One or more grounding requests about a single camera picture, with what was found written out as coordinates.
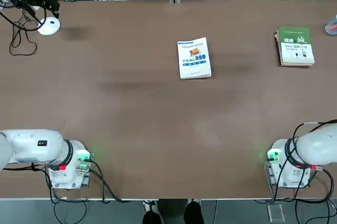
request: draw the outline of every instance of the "wire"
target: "wire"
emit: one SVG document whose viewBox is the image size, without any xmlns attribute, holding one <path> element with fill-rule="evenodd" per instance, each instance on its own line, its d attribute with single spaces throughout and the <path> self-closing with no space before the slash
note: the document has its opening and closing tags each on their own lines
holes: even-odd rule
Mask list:
<svg viewBox="0 0 337 224">
<path fill-rule="evenodd" d="M 298 211 L 297 211 L 297 206 L 298 206 L 298 201 L 295 202 L 295 216 L 296 216 L 296 221 L 298 224 L 300 224 L 299 216 L 298 216 Z"/>
<path fill-rule="evenodd" d="M 326 121 L 326 122 L 319 122 L 320 125 L 316 126 L 314 129 L 312 129 L 310 132 L 313 132 L 315 130 L 317 130 L 318 128 L 324 126 L 324 125 L 328 125 L 328 124 L 336 124 L 337 123 L 337 120 L 329 120 L 329 121 Z"/>
<path fill-rule="evenodd" d="M 25 15 L 25 11 L 22 11 L 22 16 L 21 16 L 20 20 L 14 22 L 14 23 L 17 23 L 20 27 L 24 27 L 27 23 L 36 23 L 36 22 L 35 22 L 34 20 L 29 19 L 29 18 Z M 11 42 L 10 42 L 10 44 L 9 44 L 9 48 L 8 48 L 9 53 L 10 53 L 12 56 L 19 56 L 19 55 L 22 55 L 22 56 L 30 56 L 30 55 L 35 54 L 35 52 L 36 52 L 36 50 L 37 50 L 37 44 L 36 44 L 35 42 L 32 42 L 32 41 L 29 39 L 29 37 L 28 37 L 28 32 L 27 32 L 27 31 L 24 30 L 24 32 L 25 32 L 27 41 L 28 41 L 29 43 L 31 43 L 31 44 L 34 44 L 34 46 L 35 46 L 35 47 L 34 47 L 34 50 L 33 50 L 31 53 L 26 53 L 26 54 L 22 54 L 22 53 L 16 54 L 16 53 L 13 53 L 13 52 L 12 52 L 12 48 L 18 48 L 18 47 L 21 45 L 21 41 L 22 41 L 22 39 L 21 39 L 21 29 L 18 28 L 17 31 L 15 32 L 15 25 L 12 25 L 12 40 L 11 40 Z"/>
<path fill-rule="evenodd" d="M 121 200 L 120 198 L 118 198 L 113 192 L 112 190 L 110 189 L 109 185 L 106 183 L 106 181 L 101 177 L 100 174 L 98 174 L 96 171 L 90 169 L 90 172 L 95 174 L 98 178 L 101 179 L 102 181 L 102 184 L 103 184 L 103 187 L 106 187 L 108 189 L 108 191 L 110 192 L 111 196 L 113 197 L 114 200 L 116 200 L 117 202 L 119 203 L 128 203 L 130 202 L 129 200 Z"/>
<path fill-rule="evenodd" d="M 101 175 L 101 178 L 103 179 L 103 173 L 102 173 L 102 170 L 100 168 L 100 166 L 95 162 L 95 161 L 91 161 L 93 164 L 95 164 L 95 166 L 97 167 L 97 169 L 99 170 L 100 172 L 100 175 Z M 105 201 L 105 186 L 103 186 L 103 193 L 102 193 L 102 203 L 103 204 L 108 204 L 110 203 L 110 201 Z"/>
<path fill-rule="evenodd" d="M 328 202 L 330 202 L 333 205 L 333 207 L 335 208 L 335 214 L 334 215 L 330 215 L 330 207 L 329 207 Z M 336 208 L 336 205 L 330 199 L 329 199 L 329 201 L 326 202 L 326 205 L 328 207 L 328 216 L 311 218 L 311 219 L 307 220 L 305 224 L 308 224 L 309 221 L 312 221 L 312 220 L 315 220 L 315 219 L 326 219 L 326 218 L 328 219 L 328 221 L 326 222 L 328 224 L 329 221 L 330 221 L 330 218 L 333 218 L 337 215 L 337 208 Z"/>
<path fill-rule="evenodd" d="M 213 217 L 212 224 L 215 224 L 216 213 L 217 213 L 217 203 L 218 203 L 218 200 L 217 200 L 216 203 L 215 203 L 215 210 L 214 210 L 214 217 Z"/>
<path fill-rule="evenodd" d="M 277 198 L 277 191 L 278 191 L 278 189 L 279 189 L 279 184 L 280 184 L 280 180 L 281 180 L 281 174 L 282 174 L 282 172 L 283 172 L 283 170 L 284 170 L 284 167 L 285 167 L 286 163 L 287 163 L 288 160 L 289 160 L 290 155 L 291 155 L 294 151 L 295 151 L 295 150 L 293 149 L 293 150 L 290 152 L 290 154 L 289 154 L 288 157 L 286 158 L 284 164 L 282 165 L 282 168 L 281 168 L 280 174 L 279 174 L 279 178 L 277 179 L 277 183 L 276 183 L 275 195 L 273 196 L 272 201 L 269 202 L 269 203 L 274 203 L 274 202 L 276 201 L 276 198 Z"/>
<path fill-rule="evenodd" d="M 309 203 L 309 204 L 320 204 L 320 203 L 324 203 L 327 202 L 331 197 L 332 197 L 332 193 L 334 190 L 334 180 L 332 175 L 330 174 L 330 172 L 328 172 L 328 170 L 326 169 L 322 169 L 322 171 L 328 175 L 329 179 L 330 179 L 330 189 L 329 192 L 326 194 L 325 198 L 322 200 L 317 200 L 317 201 L 311 201 L 311 200 L 305 200 L 305 199 L 296 199 L 297 201 L 300 202 L 304 202 L 304 203 Z"/>
<path fill-rule="evenodd" d="M 23 170 L 32 170 L 32 166 L 26 166 L 22 168 L 3 168 L 3 170 L 8 170 L 8 171 L 23 171 Z"/>
<path fill-rule="evenodd" d="M 58 221 L 58 223 L 64 224 L 64 223 L 61 222 L 60 219 L 57 217 L 57 214 L 56 214 L 56 205 L 57 205 L 57 204 L 58 204 L 58 203 L 54 204 L 54 216 L 55 216 L 56 220 Z M 80 222 L 84 219 L 84 217 L 85 217 L 85 215 L 86 215 L 86 204 L 85 204 L 85 202 L 83 202 L 83 204 L 84 204 L 84 208 L 85 208 L 84 214 L 83 214 L 83 216 L 80 218 L 79 221 L 77 221 L 77 222 L 75 222 L 75 223 L 73 223 L 73 224 L 78 224 L 78 223 L 80 223 Z"/>
</svg>

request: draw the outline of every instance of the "person's feet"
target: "person's feet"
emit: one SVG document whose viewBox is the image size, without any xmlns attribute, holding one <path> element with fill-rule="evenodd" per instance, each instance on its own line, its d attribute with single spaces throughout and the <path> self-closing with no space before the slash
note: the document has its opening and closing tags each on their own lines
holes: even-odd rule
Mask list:
<svg viewBox="0 0 337 224">
<path fill-rule="evenodd" d="M 189 199 L 184 212 L 185 223 L 204 224 L 201 213 L 201 199 Z"/>
<path fill-rule="evenodd" d="M 143 207 L 145 210 L 143 223 L 164 224 L 156 200 L 144 200 Z"/>
<path fill-rule="evenodd" d="M 189 200 L 187 201 L 187 204 L 189 204 L 189 203 L 191 203 L 191 202 L 196 202 L 196 203 L 199 204 L 199 206 L 201 206 L 201 199 L 189 199 Z"/>
</svg>

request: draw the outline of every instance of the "white book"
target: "white book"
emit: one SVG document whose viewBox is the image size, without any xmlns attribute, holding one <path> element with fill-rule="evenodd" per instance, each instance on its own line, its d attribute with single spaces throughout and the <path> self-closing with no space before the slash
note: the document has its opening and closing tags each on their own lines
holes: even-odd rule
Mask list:
<svg viewBox="0 0 337 224">
<path fill-rule="evenodd" d="M 178 41 L 180 79 L 206 78 L 212 76 L 206 38 Z"/>
</svg>

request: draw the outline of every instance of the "green book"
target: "green book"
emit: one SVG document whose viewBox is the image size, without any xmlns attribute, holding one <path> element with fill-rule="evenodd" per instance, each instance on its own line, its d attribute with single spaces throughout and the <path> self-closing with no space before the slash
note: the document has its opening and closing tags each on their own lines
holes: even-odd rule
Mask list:
<svg viewBox="0 0 337 224">
<path fill-rule="evenodd" d="M 279 27 L 275 40 L 281 66 L 310 66 L 315 63 L 308 28 Z"/>
</svg>

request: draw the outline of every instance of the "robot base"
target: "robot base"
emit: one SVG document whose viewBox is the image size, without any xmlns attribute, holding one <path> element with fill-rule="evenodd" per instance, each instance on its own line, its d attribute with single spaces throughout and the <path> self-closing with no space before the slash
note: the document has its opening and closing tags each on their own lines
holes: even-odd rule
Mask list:
<svg viewBox="0 0 337 224">
<path fill-rule="evenodd" d="M 267 167 L 269 172 L 269 178 L 267 179 L 270 181 L 270 184 L 272 186 L 278 186 L 280 188 L 297 188 L 304 172 L 304 176 L 300 184 L 300 188 L 304 188 L 308 185 L 309 182 L 310 169 L 299 169 L 290 164 L 288 161 L 282 171 L 280 182 L 279 184 L 277 184 L 281 168 L 286 161 L 284 147 L 287 140 L 288 139 L 277 140 L 272 145 L 272 148 L 267 152 L 267 157 L 269 159 L 274 159 L 273 161 L 267 161 Z"/>
<path fill-rule="evenodd" d="M 92 155 L 79 141 L 70 141 L 70 143 L 73 146 L 73 157 L 66 169 L 57 171 L 49 169 L 53 188 L 79 189 L 89 186 L 91 162 L 83 160 L 91 159 Z"/>
</svg>

